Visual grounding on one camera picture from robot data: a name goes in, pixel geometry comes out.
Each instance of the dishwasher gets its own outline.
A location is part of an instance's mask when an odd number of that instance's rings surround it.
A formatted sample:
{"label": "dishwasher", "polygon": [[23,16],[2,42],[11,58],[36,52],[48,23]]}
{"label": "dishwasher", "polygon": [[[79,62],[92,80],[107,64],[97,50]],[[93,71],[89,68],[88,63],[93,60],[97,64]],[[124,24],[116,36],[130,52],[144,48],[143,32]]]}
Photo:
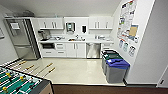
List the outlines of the dishwasher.
{"label": "dishwasher", "polygon": [[100,43],[86,43],[86,57],[100,58]]}

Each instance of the foosball handle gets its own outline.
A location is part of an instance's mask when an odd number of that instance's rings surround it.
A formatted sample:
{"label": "foosball handle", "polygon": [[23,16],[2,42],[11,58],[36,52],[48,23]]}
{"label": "foosball handle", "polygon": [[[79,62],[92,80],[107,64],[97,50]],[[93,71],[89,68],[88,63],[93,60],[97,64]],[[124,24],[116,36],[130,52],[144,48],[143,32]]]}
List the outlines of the foosball handle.
{"label": "foosball handle", "polygon": [[47,65],[47,67],[51,66],[53,63],[50,63],[49,65]]}
{"label": "foosball handle", "polygon": [[22,64],[24,64],[24,63],[26,63],[26,62],[27,62],[27,61],[20,62],[19,65],[22,65]]}
{"label": "foosball handle", "polygon": [[32,68],[32,67],[34,67],[34,65],[32,65],[32,66],[30,66],[30,67],[28,67],[28,68],[26,68],[26,69],[28,70],[28,69],[30,69],[30,68]]}
{"label": "foosball handle", "polygon": [[5,93],[8,93],[8,88],[7,87],[3,87],[2,90],[5,92]]}
{"label": "foosball handle", "polygon": [[50,71],[48,71],[48,72],[50,73],[50,72],[52,72],[54,69],[55,69],[55,67],[54,67],[54,68],[52,68],[52,69],[51,69]]}

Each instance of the floor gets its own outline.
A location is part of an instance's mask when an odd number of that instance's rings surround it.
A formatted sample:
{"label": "floor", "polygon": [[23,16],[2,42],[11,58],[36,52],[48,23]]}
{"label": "floor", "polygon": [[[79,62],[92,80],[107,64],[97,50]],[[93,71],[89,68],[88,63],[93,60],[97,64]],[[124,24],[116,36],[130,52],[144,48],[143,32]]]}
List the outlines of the floor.
{"label": "floor", "polygon": [[106,77],[102,71],[101,59],[43,58],[37,61],[27,61],[25,64],[21,65],[20,71],[34,65],[32,69],[26,71],[28,73],[40,66],[31,73],[35,75],[50,63],[53,64],[37,76],[42,77],[55,67],[55,70],[45,76],[45,79],[51,80],[52,84],[125,86],[124,83],[107,83]]}

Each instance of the baseboard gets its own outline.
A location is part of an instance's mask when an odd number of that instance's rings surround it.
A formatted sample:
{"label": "baseboard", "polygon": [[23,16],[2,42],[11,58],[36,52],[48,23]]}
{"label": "baseboard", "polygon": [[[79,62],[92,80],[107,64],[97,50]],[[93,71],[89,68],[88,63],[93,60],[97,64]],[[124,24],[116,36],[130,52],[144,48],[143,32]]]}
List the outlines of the baseboard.
{"label": "baseboard", "polygon": [[125,79],[123,80],[126,87],[148,87],[148,88],[156,88],[157,84],[128,84]]}

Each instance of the cabinet door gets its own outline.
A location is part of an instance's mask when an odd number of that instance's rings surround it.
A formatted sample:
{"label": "cabinet door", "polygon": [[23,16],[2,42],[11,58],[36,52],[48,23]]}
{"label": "cabinet door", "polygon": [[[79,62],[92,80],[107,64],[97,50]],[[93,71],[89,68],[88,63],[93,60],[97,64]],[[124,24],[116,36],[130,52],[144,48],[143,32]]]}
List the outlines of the cabinet door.
{"label": "cabinet door", "polygon": [[47,29],[54,29],[54,19],[53,18],[46,18],[46,28]]}
{"label": "cabinet door", "polygon": [[98,17],[97,18],[98,29],[106,28],[106,17]]}
{"label": "cabinet door", "polygon": [[76,58],[76,45],[74,43],[66,43],[67,57]]}
{"label": "cabinet door", "polygon": [[38,18],[38,23],[39,23],[40,29],[46,28],[45,18]]}
{"label": "cabinet door", "polygon": [[97,29],[97,17],[89,17],[89,29]]}
{"label": "cabinet door", "polygon": [[106,28],[107,29],[113,28],[113,17],[106,17]]}
{"label": "cabinet door", "polygon": [[53,20],[53,25],[55,29],[64,29],[63,28],[63,19],[62,18],[55,18]]}
{"label": "cabinet door", "polygon": [[76,44],[76,56],[77,58],[86,58],[86,43]]}

